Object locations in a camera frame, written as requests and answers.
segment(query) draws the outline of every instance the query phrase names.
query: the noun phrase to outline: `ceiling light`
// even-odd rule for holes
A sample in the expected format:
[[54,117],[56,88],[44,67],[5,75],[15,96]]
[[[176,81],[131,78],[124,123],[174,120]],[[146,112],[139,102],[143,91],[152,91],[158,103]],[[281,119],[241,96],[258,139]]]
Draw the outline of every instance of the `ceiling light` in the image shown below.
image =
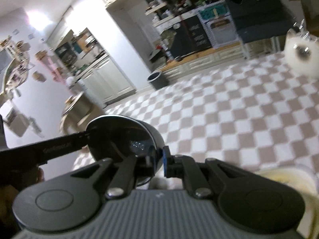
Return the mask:
[[36,30],[44,30],[46,26],[52,23],[43,13],[38,11],[30,11],[27,13],[29,17],[29,23]]

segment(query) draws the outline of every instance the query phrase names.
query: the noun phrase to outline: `checkered rug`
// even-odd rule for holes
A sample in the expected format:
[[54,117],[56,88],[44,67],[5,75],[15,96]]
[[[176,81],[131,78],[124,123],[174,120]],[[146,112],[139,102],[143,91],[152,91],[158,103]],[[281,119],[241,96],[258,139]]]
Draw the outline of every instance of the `checkered rug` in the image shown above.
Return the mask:
[[[319,172],[319,81],[282,53],[199,74],[107,111],[145,121],[172,154],[248,170],[304,165]],[[94,160],[81,154],[74,168]]]

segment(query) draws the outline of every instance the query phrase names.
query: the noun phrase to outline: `chair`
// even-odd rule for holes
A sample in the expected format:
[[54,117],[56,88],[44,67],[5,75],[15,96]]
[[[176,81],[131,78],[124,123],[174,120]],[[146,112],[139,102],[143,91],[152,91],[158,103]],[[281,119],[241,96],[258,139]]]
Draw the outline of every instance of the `chair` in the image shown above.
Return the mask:
[[272,40],[272,51],[280,50],[279,36],[286,35],[294,20],[280,0],[244,0],[237,4],[226,0],[242,41],[243,54],[250,59],[248,43]]

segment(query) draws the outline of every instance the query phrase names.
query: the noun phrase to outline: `stainless steel pot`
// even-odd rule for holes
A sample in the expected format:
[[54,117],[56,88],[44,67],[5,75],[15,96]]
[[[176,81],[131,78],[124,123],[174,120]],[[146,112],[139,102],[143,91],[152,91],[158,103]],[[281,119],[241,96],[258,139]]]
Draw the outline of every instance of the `stainless steel pot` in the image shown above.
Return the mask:
[[65,107],[62,116],[69,115],[76,123],[80,122],[94,106],[94,104],[85,96],[84,92],[70,97],[65,103],[67,106]]

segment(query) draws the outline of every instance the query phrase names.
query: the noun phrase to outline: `grooved gray surface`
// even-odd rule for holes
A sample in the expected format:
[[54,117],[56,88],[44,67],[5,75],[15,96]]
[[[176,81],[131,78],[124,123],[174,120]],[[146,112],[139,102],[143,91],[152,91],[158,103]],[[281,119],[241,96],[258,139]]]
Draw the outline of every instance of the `grooved gray surface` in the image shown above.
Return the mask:
[[64,234],[22,231],[16,239],[270,239],[300,238],[296,233],[256,235],[227,223],[208,200],[186,191],[134,190],[108,202],[91,223]]

